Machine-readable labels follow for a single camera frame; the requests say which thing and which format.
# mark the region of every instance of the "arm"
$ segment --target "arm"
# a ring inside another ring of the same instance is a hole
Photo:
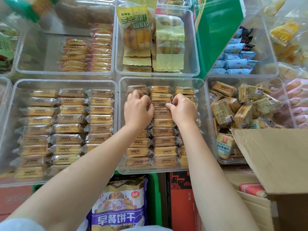
[[[193,103],[178,94],[166,104],[186,149],[194,198],[206,230],[259,230],[250,211],[228,181],[195,123]]]
[[[8,219],[28,218],[47,230],[77,230],[109,182],[123,153],[148,126],[153,114],[154,107],[148,96],[139,91],[129,94],[124,106],[125,126],[49,180]]]

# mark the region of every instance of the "blue snack package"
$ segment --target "blue snack package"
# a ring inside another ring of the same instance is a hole
[[[147,225],[147,182],[145,176],[111,179],[92,207],[92,230],[122,230]]]
[[[224,53],[220,54],[219,58],[217,60],[222,60],[224,58]]]
[[[216,61],[212,68],[224,68],[226,61]]]
[[[236,33],[233,35],[233,39],[239,38],[242,35],[243,29],[240,27],[239,30],[236,31]]]
[[[225,74],[226,70],[225,69],[214,68],[214,69],[210,69],[209,73],[210,74]]]
[[[256,53],[256,51],[241,51],[240,55],[243,59],[252,60]]]
[[[242,59],[240,54],[225,54],[224,61]]]
[[[229,69],[227,74],[250,74],[252,69]]]
[[[259,61],[250,60],[247,63],[247,68],[252,69]]]
[[[232,38],[229,42],[229,45],[239,44],[242,41],[242,38]]]
[[[237,60],[227,60],[225,69],[242,69],[247,67],[248,60],[237,59]]]
[[[225,53],[227,53],[227,54],[237,54],[237,53],[239,53],[244,47],[245,47],[245,44],[244,44],[244,43],[227,45],[227,47],[226,47],[226,49],[225,49]]]

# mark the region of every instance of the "brown packaged biscuit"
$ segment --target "brown packaged biscuit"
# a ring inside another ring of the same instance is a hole
[[[64,154],[64,155],[54,155],[52,156],[51,164],[72,164],[77,161],[81,156],[79,154]]]
[[[249,122],[249,125],[247,129],[265,129],[266,128],[266,123],[263,120],[251,120]]]
[[[167,147],[167,146],[175,146],[176,136],[157,136],[152,140],[154,147]]]
[[[48,143],[49,135],[21,135],[18,139],[20,145],[42,145]]]
[[[81,134],[54,134],[48,139],[52,144],[82,144],[84,136]]]
[[[234,116],[234,122],[237,125],[237,128],[246,128],[248,127],[250,121],[253,119],[253,105],[242,105]]]
[[[168,108],[165,108],[163,110],[154,110],[154,118],[156,119],[172,118],[171,111]]]
[[[113,106],[115,100],[112,98],[106,97],[90,97],[86,99],[86,104],[88,105],[105,105],[105,106]]]
[[[82,88],[63,88],[59,91],[60,97],[77,97],[77,98],[84,98],[84,89]]]
[[[127,94],[133,93],[134,90],[139,90],[145,95],[148,94],[147,86],[144,84],[127,86]]]
[[[97,115],[91,114],[86,117],[89,124],[113,123],[113,115]]]
[[[217,91],[211,90],[209,89],[209,93],[210,93],[210,103],[213,104],[216,101],[220,100],[222,97],[222,94],[220,94]]]
[[[218,81],[212,82],[212,89],[217,92],[220,92],[221,94],[225,96],[229,96],[229,97],[232,97],[236,92],[235,87],[227,85],[222,82],[218,82]]]
[[[19,119],[24,125],[53,125],[55,123],[55,118],[52,116],[33,116],[33,117],[24,117]]]
[[[165,93],[152,93],[150,95],[151,101],[169,101],[171,102],[172,95]]]
[[[69,123],[84,123],[86,116],[83,114],[58,114],[56,116],[57,124],[69,124]]]
[[[27,100],[27,105],[39,106],[39,107],[52,107],[54,102],[55,98],[51,97],[30,97]]]
[[[84,132],[88,132],[90,134],[113,133],[113,124],[112,123],[88,124],[84,128]]]
[[[156,167],[173,166],[177,164],[177,156],[160,156],[154,158],[154,165]]]
[[[129,147],[149,147],[151,146],[151,141],[149,138],[137,138]]]
[[[48,155],[25,155],[18,158],[18,166],[22,168],[46,166]]]
[[[86,103],[85,98],[75,97],[59,97],[55,101],[58,105],[84,105]]]
[[[80,123],[54,124],[52,130],[56,134],[83,133],[83,126]]]
[[[48,148],[53,154],[80,154],[80,144],[54,144]]]
[[[85,106],[83,105],[61,105],[61,114],[85,114]]]
[[[173,127],[153,127],[149,130],[152,136],[173,136],[175,135],[175,128]]]
[[[80,150],[81,152],[83,152],[84,154],[92,151],[94,148],[96,148],[98,145],[100,145],[100,143],[87,143],[85,144]]]
[[[159,109],[167,108],[166,107],[167,103],[170,103],[170,101],[154,101],[154,102],[152,102],[152,105],[154,106],[155,110],[159,110]]]
[[[150,166],[151,159],[149,157],[129,157],[126,158],[124,165],[136,168],[136,167],[147,167]]]
[[[149,131],[148,130],[143,130],[139,135],[138,135],[138,137],[137,138],[147,138],[147,137],[149,137]]]
[[[112,133],[88,134],[86,143],[103,143],[112,136]]]
[[[184,146],[184,145],[180,147],[180,153],[181,153],[182,155],[186,155],[186,149],[185,149],[185,146]]]
[[[23,178],[35,178],[43,177],[46,167],[26,167],[26,168],[17,168],[14,172],[14,178],[23,179]]]
[[[233,112],[228,99],[222,99],[212,104],[212,111],[219,125],[228,125],[234,122]]]
[[[176,146],[155,147],[153,153],[155,157],[177,155],[178,147]]]
[[[90,89],[86,91],[88,97],[106,97],[113,98],[113,92],[110,89]]]
[[[154,127],[175,127],[173,119],[153,119]]]
[[[57,113],[56,108],[37,106],[21,108],[20,111],[27,116],[53,116]]]
[[[48,155],[48,145],[23,145],[13,150],[14,153],[19,155]]]
[[[126,151],[127,157],[147,157],[149,155],[147,147],[129,147]]]
[[[58,173],[60,173],[62,170],[66,169],[69,164],[63,164],[63,165],[52,165],[49,167],[47,174],[49,176],[56,176]]]
[[[37,97],[51,97],[51,98],[59,97],[58,91],[55,90],[55,89],[35,90],[35,91],[32,92],[32,96],[37,96]]]
[[[254,101],[252,104],[255,108],[254,115],[256,117],[275,112],[284,106],[282,102],[274,99],[273,97],[266,97],[264,99]]]
[[[256,86],[244,85],[238,87],[238,100],[241,103],[250,102],[250,100],[256,101],[265,98],[263,89]]]
[[[194,89],[192,87],[175,87],[173,90],[173,95],[176,96],[177,94],[183,94],[183,95],[194,95]]]
[[[90,105],[85,109],[88,114],[113,114],[113,106]]]
[[[188,160],[186,155],[180,155],[179,156],[180,165],[182,166],[188,166]]]
[[[22,126],[17,128],[15,133],[27,135],[49,135],[51,134],[51,127],[50,125]]]
[[[169,85],[166,86],[150,86],[150,94],[152,93],[170,93],[171,87]]]
[[[235,144],[232,135],[218,133],[216,137],[218,155],[222,159],[228,159],[232,153],[232,147]]]
[[[224,96],[223,98],[228,100],[228,104],[229,104],[232,112],[237,113],[237,111],[241,107],[240,103],[238,102],[238,100],[236,98],[228,97],[228,96]]]

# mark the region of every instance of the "cardboard box flap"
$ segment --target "cardboard box flap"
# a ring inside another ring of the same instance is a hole
[[[267,193],[308,193],[308,129],[232,129]]]

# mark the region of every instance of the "transparent storage box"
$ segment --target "transparent storage box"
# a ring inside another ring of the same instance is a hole
[[[200,65],[198,59],[196,35],[195,35],[195,25],[193,20],[193,13],[188,9],[182,9],[178,7],[156,7],[156,14],[161,15],[172,15],[181,18],[184,23],[185,30],[185,52],[184,52],[184,70],[182,73],[141,73],[141,72],[123,72],[123,55],[124,55],[124,45],[120,33],[119,22],[117,27],[117,39],[116,39],[116,57],[115,57],[115,70],[118,74],[122,76],[144,76],[150,77],[154,76],[187,76],[194,77],[200,73]]]
[[[261,76],[266,75],[267,77],[277,76],[278,75],[277,60],[273,51],[270,37],[268,35],[268,29],[265,25],[264,18],[259,14],[257,15],[247,14],[246,17],[241,22],[240,26],[243,26],[247,29],[253,28],[252,33],[249,35],[253,36],[253,39],[249,44],[255,45],[255,47],[252,48],[252,51],[256,51],[257,53],[252,60],[259,61],[259,63],[256,64],[250,75],[261,75]],[[272,74],[265,73],[264,71],[268,65],[271,65]]]
[[[291,112],[290,102],[287,98],[286,90],[285,90],[285,87],[283,86],[283,81],[280,78],[278,78],[278,77],[261,78],[260,76],[251,76],[251,75],[241,77],[241,76],[236,76],[236,75],[232,75],[232,74],[228,74],[225,77],[218,76],[216,74],[207,75],[206,80],[205,80],[205,83],[206,83],[206,91],[205,92],[206,92],[206,103],[207,103],[207,107],[208,107],[207,110],[209,111],[209,114],[208,114],[209,117],[213,116],[211,104],[210,104],[209,89],[211,89],[211,83],[214,82],[214,81],[219,81],[219,82],[234,86],[236,88],[238,88],[241,84],[247,84],[247,85],[253,85],[254,86],[254,85],[257,85],[259,83],[266,82],[266,83],[271,84],[275,88],[281,89],[282,92],[279,94],[279,96],[273,95],[273,98],[276,98],[277,100],[282,101],[285,104],[285,106],[280,110],[280,112],[274,114],[274,118],[277,119],[279,124],[282,124],[286,128],[294,128],[296,126],[295,121],[294,121],[294,116]],[[211,121],[210,125],[211,125],[210,133],[212,134],[212,139],[214,140],[213,154],[216,157],[216,159],[218,160],[218,162],[221,163],[221,164],[246,164],[246,161],[243,157],[240,157],[238,159],[237,158],[221,159],[218,156],[213,120]]]
[[[110,75],[114,70],[116,9],[108,3],[74,1],[67,5],[58,3],[53,12],[40,21],[40,28],[33,27],[22,39],[15,70],[31,74],[30,78],[89,79],[82,75]],[[60,57],[66,38],[90,43],[91,23],[113,24],[111,69],[108,72],[60,72]]]
[[[0,173],[11,172],[14,170],[10,166],[12,160],[19,155],[12,153],[12,150],[19,147],[17,143],[21,134],[15,133],[15,129],[22,126],[18,121],[24,115],[20,112],[20,108],[26,107],[25,99],[30,97],[30,92],[34,89],[61,89],[61,88],[83,88],[88,89],[111,89],[114,92],[115,110],[114,110],[114,133],[117,130],[117,102],[118,102],[118,86],[114,81],[99,81],[99,80],[42,80],[42,79],[21,79],[17,81],[13,87],[10,105],[7,109],[3,129],[1,132],[2,138],[0,142]],[[0,182],[0,187],[21,186],[44,184],[51,177],[44,176],[40,178],[15,179],[13,177],[3,178]]]
[[[208,107],[206,106],[205,96],[205,82],[197,78],[158,78],[158,77],[123,77],[119,82],[119,117],[118,117],[118,129],[125,125],[124,120],[124,104],[127,100],[127,86],[131,85],[170,85],[172,88],[175,86],[189,86],[195,89],[199,89],[199,93],[196,93],[198,102],[198,112],[200,113],[201,126],[199,129],[202,131],[202,136],[206,141],[208,147],[213,148],[213,135],[211,133],[211,116]],[[174,166],[155,167],[154,164],[148,167],[127,167],[125,165],[126,157],[123,156],[118,166],[118,171],[121,174],[136,174],[136,173],[153,173],[153,172],[171,172],[171,171],[186,171],[188,166],[181,166],[178,162]]]
[[[118,0],[120,4],[125,4],[125,0]],[[172,4],[164,4],[164,0],[157,0],[157,6],[163,6],[163,7],[181,7],[181,8],[187,8],[190,9],[193,5],[193,0],[184,0],[183,5],[172,5]]]

